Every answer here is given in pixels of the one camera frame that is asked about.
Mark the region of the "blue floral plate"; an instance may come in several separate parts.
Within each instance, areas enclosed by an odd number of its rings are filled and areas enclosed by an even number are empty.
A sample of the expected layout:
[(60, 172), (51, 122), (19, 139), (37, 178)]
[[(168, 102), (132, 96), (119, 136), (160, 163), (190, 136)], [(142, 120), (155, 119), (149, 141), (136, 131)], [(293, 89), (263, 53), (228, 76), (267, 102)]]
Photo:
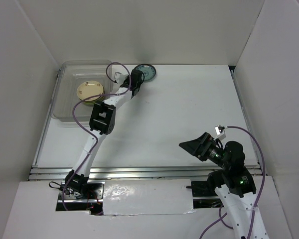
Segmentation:
[(151, 64), (139, 64), (134, 69), (144, 74), (144, 82), (150, 82), (156, 77), (156, 68)]

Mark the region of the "cream plate with floral marks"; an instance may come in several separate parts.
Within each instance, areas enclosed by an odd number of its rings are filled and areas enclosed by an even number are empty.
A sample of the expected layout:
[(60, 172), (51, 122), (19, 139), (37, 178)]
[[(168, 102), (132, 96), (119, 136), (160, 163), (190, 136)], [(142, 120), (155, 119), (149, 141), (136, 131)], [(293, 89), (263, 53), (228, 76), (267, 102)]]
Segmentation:
[(104, 93), (103, 85), (98, 81), (87, 81), (79, 85), (76, 94), (80, 100), (92, 102), (99, 99)]

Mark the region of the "black glossy plate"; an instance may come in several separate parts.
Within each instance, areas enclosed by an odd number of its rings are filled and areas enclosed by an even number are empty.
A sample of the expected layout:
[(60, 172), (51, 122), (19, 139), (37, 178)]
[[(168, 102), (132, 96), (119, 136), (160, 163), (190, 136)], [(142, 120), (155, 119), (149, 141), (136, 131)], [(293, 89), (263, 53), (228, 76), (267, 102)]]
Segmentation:
[(103, 100), (104, 96), (102, 94), (92, 95), (86, 98), (83, 98), (83, 101), (95, 101), (95, 100)]

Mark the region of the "lime green plate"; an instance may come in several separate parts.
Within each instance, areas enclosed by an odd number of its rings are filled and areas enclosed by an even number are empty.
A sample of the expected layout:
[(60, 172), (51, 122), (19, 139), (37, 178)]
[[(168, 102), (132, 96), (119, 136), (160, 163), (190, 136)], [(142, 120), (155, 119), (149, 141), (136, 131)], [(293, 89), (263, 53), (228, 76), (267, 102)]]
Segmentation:
[(84, 101), (83, 104), (86, 106), (92, 106), (97, 102), (102, 102), (103, 100), (95, 100), (95, 101)]

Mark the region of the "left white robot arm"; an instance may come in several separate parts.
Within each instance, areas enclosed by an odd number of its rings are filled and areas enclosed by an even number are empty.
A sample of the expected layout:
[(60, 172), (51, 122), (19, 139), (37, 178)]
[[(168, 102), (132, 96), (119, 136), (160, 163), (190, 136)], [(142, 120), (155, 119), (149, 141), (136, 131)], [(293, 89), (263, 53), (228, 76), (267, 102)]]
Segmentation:
[(81, 154), (80, 159), (66, 176), (63, 194), (69, 192), (78, 199), (88, 194), (87, 182), (93, 161), (103, 140), (114, 129), (116, 112), (139, 92), (144, 78), (142, 71), (133, 69), (115, 94), (94, 104), (89, 120), (90, 129), (87, 130), (90, 136), (84, 147), (85, 152)]

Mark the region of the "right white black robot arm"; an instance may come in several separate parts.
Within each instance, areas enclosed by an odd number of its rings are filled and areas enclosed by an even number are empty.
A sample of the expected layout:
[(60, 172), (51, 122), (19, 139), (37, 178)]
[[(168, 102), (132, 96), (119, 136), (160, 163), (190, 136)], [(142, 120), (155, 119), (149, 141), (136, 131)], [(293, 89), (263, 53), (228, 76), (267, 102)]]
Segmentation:
[(200, 161), (210, 160), (220, 167), (209, 173), (207, 190), (217, 195), (226, 213), (219, 216), (231, 222), (237, 239), (267, 239), (269, 237), (258, 202), (263, 188), (256, 188), (253, 176), (245, 166), (241, 143), (228, 141), (222, 145), (218, 137), (205, 132), (197, 139), (181, 142), (179, 146)]

